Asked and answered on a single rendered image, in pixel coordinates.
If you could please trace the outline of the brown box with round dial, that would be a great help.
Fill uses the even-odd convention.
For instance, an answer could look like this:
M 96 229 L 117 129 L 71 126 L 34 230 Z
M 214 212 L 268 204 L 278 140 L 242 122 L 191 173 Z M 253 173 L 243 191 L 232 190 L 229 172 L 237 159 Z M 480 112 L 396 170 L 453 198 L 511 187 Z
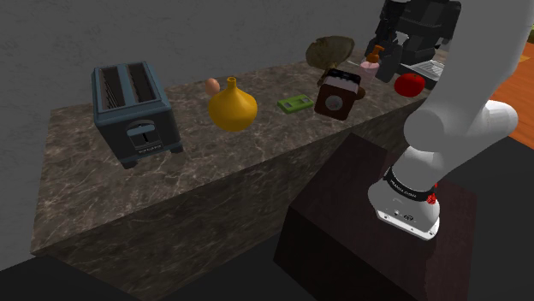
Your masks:
M 365 95 L 360 92 L 360 81 L 357 74 L 332 68 L 319 87 L 314 111 L 339 121 L 346 120 L 354 103 Z

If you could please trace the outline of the blue two-slot toaster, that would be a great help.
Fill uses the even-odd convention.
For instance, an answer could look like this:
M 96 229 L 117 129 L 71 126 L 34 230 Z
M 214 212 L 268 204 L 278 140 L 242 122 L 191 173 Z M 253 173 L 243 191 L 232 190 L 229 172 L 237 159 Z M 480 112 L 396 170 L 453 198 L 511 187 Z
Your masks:
M 147 62 L 94 68 L 92 103 L 94 124 L 125 169 L 160 152 L 183 152 L 172 107 Z

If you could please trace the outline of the red apple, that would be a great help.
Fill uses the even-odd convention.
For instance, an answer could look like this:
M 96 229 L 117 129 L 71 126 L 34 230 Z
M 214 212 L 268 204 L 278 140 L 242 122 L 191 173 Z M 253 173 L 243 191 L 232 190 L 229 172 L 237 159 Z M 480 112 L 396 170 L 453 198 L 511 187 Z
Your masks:
M 414 73 L 401 75 L 394 84 L 395 91 L 403 97 L 416 97 L 425 87 L 425 79 Z

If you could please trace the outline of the dark brown robot stand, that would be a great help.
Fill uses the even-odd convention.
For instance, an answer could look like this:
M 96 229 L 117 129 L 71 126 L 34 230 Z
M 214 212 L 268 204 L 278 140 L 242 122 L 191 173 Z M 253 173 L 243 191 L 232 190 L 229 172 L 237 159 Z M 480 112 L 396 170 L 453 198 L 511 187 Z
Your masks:
M 441 180 L 442 223 L 423 241 L 367 198 L 392 160 L 348 135 L 288 207 L 275 262 L 317 301 L 468 301 L 476 195 Z

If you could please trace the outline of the pink bottle with orange pump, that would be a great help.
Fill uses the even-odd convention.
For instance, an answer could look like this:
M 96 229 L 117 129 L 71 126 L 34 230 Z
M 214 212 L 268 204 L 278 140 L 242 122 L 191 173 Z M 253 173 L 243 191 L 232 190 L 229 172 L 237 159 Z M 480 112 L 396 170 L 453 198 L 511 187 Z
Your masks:
M 376 44 L 373 50 L 360 63 L 359 75 L 361 77 L 360 85 L 362 87 L 367 87 L 375 78 L 380 68 L 380 52 L 383 50 L 384 48 L 381 45 Z

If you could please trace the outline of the black coffee machine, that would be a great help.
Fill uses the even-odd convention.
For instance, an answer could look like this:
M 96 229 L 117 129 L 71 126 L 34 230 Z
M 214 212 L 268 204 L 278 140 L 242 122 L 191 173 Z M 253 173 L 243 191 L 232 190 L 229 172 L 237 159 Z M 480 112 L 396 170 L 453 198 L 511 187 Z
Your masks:
M 444 68 L 434 56 L 442 44 L 452 40 L 460 11 L 461 3 L 455 0 L 409 2 L 396 28 L 407 35 L 397 73 L 419 74 L 425 88 L 432 90 Z

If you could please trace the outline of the yellow round vase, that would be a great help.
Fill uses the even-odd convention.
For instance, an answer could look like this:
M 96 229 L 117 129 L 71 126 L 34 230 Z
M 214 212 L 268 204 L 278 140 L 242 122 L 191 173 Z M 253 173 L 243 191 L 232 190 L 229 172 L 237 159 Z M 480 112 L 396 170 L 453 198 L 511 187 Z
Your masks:
M 208 102 L 208 113 L 222 130 L 239 132 L 252 125 L 258 105 L 252 95 L 237 86 L 235 77 L 228 77 L 227 87 L 214 94 Z

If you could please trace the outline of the green flat box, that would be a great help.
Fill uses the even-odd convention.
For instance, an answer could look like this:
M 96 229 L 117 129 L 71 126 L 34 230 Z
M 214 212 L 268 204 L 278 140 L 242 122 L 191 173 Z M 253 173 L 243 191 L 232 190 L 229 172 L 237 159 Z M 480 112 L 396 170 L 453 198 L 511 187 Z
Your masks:
M 279 100 L 276 105 L 288 115 L 299 112 L 303 109 L 309 109 L 314 106 L 314 102 L 307 95 L 300 94 L 298 96 Z

